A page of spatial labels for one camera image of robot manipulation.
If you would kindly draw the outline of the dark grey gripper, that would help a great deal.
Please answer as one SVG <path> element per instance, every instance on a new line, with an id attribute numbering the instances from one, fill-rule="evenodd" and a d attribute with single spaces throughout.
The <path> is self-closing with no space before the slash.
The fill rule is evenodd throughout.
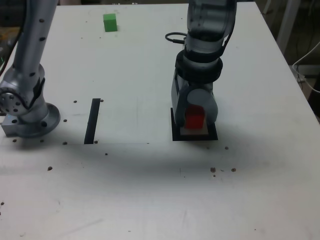
<path id="1" fill-rule="evenodd" d="M 200 106 L 206 114 L 206 122 L 214 124 L 218 116 L 218 105 L 213 95 L 213 83 L 194 83 L 174 74 L 171 86 L 171 104 L 177 127 L 185 125 L 185 111 L 189 104 Z"/>

